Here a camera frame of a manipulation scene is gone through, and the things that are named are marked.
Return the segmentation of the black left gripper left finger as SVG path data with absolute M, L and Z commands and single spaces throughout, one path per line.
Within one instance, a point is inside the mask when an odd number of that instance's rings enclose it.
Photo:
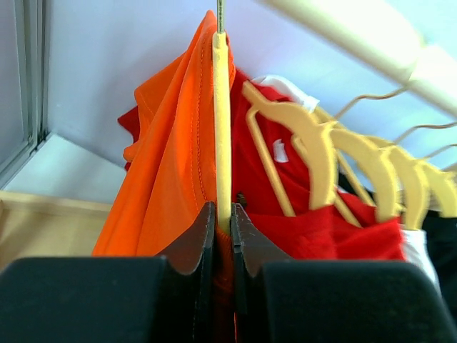
M 210 342 L 215 204 L 159 253 L 165 262 L 155 305 L 155 342 Z

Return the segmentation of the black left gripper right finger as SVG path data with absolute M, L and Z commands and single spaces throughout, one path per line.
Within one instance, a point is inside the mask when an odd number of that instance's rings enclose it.
M 272 342 L 263 265 L 291 257 L 262 234 L 240 204 L 231 208 L 237 342 Z

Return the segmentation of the orange t shirt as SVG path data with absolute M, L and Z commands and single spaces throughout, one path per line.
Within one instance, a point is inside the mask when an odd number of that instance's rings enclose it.
M 212 41 L 208 11 L 189 47 L 135 93 L 139 139 L 95 244 L 95 257 L 153 256 L 216 201 Z

